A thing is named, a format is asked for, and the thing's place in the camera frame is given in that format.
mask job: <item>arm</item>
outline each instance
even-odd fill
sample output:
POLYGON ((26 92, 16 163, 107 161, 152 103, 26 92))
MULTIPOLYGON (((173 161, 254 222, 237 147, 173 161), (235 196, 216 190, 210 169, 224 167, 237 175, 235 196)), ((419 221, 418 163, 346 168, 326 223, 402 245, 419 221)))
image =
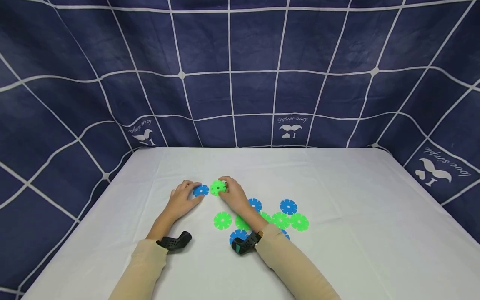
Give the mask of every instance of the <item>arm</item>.
POLYGON ((220 180, 227 181, 228 185, 227 192, 220 193, 220 196, 250 225, 253 231, 264 233, 256 246, 257 252, 296 299, 340 299, 328 280, 308 257, 288 240, 278 227, 268 223, 250 206, 238 182, 228 176, 221 177, 220 180))
POLYGON ((132 253, 130 264, 123 272, 108 300, 150 300, 155 283, 167 263, 168 250, 157 245, 156 241, 168 235, 173 223, 203 200, 200 195, 187 200, 199 182, 184 180, 172 190, 163 212, 155 220, 145 240, 138 242, 132 253))

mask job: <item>wrist device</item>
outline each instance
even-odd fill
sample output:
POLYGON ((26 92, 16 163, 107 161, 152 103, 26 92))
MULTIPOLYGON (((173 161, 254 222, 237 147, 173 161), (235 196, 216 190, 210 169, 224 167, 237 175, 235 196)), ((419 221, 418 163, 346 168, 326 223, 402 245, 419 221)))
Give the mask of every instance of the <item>wrist device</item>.
POLYGON ((264 236, 264 233, 259 231, 258 233, 252 232, 246 240, 235 238, 232 242, 232 249, 235 250, 236 253, 243 255, 253 249, 262 239, 262 236, 264 236))
POLYGON ((163 237, 162 240, 158 240, 156 243, 167 250, 176 250, 184 248, 191 239, 192 235, 188 231, 184 231, 180 234, 178 239, 163 237))

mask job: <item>sleeve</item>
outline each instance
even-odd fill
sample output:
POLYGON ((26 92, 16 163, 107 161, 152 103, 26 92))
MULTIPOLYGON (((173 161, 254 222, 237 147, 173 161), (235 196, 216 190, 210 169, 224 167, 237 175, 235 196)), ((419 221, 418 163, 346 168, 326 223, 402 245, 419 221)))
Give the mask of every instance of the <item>sleeve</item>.
POLYGON ((340 297, 317 267, 273 223, 262 230, 256 249, 297 300, 338 300, 340 297))
POLYGON ((151 300, 153 289, 167 263, 168 250, 155 240, 141 240, 108 300, 151 300))

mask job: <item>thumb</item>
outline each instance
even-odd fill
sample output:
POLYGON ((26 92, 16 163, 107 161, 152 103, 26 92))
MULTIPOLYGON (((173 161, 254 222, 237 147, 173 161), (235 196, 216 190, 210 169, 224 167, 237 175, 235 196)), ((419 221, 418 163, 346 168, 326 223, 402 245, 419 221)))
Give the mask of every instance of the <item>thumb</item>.
POLYGON ((205 195, 200 195, 198 197, 193 198, 190 202, 192 203, 192 207, 197 206, 203 199, 205 198, 205 195))
POLYGON ((224 192, 224 191, 218 191, 218 195, 220 196, 220 198, 226 199, 228 193, 227 193, 227 192, 224 192))

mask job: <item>navy blue backdrop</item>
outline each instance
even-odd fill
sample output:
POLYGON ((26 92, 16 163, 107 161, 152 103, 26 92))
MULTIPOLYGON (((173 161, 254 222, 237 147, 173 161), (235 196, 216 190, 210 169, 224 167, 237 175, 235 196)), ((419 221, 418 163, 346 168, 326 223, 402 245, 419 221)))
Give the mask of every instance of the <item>navy blue backdrop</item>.
POLYGON ((3 0, 0 300, 141 146, 376 147, 480 240, 480 3, 3 0))

